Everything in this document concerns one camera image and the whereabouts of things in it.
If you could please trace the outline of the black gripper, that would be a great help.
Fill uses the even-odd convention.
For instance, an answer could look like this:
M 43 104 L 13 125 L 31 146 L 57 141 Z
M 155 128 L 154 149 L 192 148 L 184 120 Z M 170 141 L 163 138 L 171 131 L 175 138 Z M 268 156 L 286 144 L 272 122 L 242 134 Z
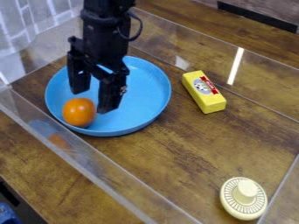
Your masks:
M 123 58 L 131 41 L 131 11 L 83 10 L 83 38 L 71 36 L 67 68 L 69 89 L 76 95 L 90 90 L 91 75 L 100 80 L 98 112 L 118 109 L 127 91 L 128 68 Z

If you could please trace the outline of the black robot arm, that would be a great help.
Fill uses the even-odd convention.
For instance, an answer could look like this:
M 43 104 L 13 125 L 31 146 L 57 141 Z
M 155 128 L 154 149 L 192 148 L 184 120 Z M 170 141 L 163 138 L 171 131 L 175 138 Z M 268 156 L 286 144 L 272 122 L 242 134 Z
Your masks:
M 127 91 L 130 70 L 123 61 L 128 43 L 139 37 L 143 26 L 130 36 L 131 19 L 142 23 L 130 11 L 136 0 L 84 0 L 80 18 L 83 38 L 71 36 L 67 55 L 69 89 L 74 94 L 90 90 L 91 77 L 99 80 L 98 112 L 115 110 Z

